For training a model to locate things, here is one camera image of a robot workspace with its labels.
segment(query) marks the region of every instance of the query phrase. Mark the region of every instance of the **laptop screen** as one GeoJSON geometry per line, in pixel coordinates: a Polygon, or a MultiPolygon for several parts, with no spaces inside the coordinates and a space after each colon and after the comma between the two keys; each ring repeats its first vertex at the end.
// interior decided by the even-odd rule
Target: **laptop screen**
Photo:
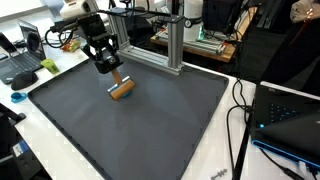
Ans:
{"type": "Polygon", "coordinates": [[[18,20],[18,23],[24,41],[27,44],[28,52],[37,57],[40,61],[46,59],[38,28],[20,19],[18,20]]]}
{"type": "Polygon", "coordinates": [[[14,47],[14,45],[1,32],[0,32],[0,46],[8,53],[13,53],[17,51],[16,47],[14,47]]]}

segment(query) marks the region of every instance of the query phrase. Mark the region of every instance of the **aluminum frame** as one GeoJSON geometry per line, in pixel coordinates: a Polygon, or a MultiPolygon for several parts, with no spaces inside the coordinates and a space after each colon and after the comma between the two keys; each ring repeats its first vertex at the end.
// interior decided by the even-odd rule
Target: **aluminum frame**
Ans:
{"type": "Polygon", "coordinates": [[[111,30],[118,36],[119,50],[117,53],[120,57],[146,64],[176,76],[181,73],[183,67],[183,17],[172,16],[171,22],[168,22],[168,56],[163,56],[132,46],[124,22],[125,17],[112,14],[108,14],[108,16],[111,30]]]}

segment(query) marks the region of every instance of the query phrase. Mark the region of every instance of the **computer monitor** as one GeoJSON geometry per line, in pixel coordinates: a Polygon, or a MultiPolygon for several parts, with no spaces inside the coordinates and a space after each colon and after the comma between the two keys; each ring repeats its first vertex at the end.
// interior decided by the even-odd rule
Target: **computer monitor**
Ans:
{"type": "Polygon", "coordinates": [[[40,60],[46,59],[46,55],[42,46],[41,36],[37,26],[26,21],[18,19],[18,23],[23,35],[23,39],[27,44],[28,52],[40,60]]]}
{"type": "Polygon", "coordinates": [[[204,0],[202,21],[205,30],[231,34],[241,13],[243,0],[204,0]]]}

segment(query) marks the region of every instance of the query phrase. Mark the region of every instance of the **electronic device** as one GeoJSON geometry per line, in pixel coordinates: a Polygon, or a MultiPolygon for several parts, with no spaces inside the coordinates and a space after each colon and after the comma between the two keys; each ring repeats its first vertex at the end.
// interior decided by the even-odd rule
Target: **electronic device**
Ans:
{"type": "Polygon", "coordinates": [[[27,51],[0,62],[0,79],[4,84],[10,84],[19,73],[25,71],[35,72],[41,69],[41,61],[46,59],[38,28],[20,19],[18,19],[18,23],[27,51]]]}
{"type": "Polygon", "coordinates": [[[254,146],[320,170],[320,101],[257,86],[251,140],[254,146]]]}
{"type": "Polygon", "coordinates": [[[11,89],[14,91],[24,89],[26,87],[31,86],[35,82],[37,82],[38,76],[35,72],[32,71],[25,71],[22,73],[17,74],[11,84],[11,89]]]}
{"type": "Polygon", "coordinates": [[[8,40],[8,38],[0,32],[0,46],[8,53],[17,51],[17,48],[8,40]]]}
{"type": "Polygon", "coordinates": [[[202,6],[204,29],[232,34],[242,11],[242,4],[243,0],[204,0],[202,6]]]}
{"type": "Polygon", "coordinates": [[[13,43],[13,45],[14,45],[16,48],[25,48],[25,47],[27,47],[27,44],[24,42],[24,40],[15,41],[15,42],[13,43]]]}
{"type": "Polygon", "coordinates": [[[15,144],[10,150],[23,179],[31,179],[41,170],[40,162],[24,140],[15,144]]]}

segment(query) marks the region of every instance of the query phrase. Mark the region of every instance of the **white wall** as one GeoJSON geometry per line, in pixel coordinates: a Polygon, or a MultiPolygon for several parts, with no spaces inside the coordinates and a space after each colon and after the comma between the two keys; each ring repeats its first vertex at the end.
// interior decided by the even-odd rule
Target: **white wall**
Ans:
{"type": "MultiPolygon", "coordinates": [[[[52,15],[49,10],[21,17],[22,20],[37,26],[41,36],[44,36],[45,32],[48,30],[48,27],[54,25],[53,22],[49,24],[50,20],[48,19],[51,18],[52,15]]],[[[3,32],[3,34],[5,34],[10,41],[22,39],[22,33],[17,19],[0,23],[0,31],[3,32]]]]}
{"type": "Polygon", "coordinates": [[[43,6],[40,0],[1,0],[0,17],[43,6]]]}

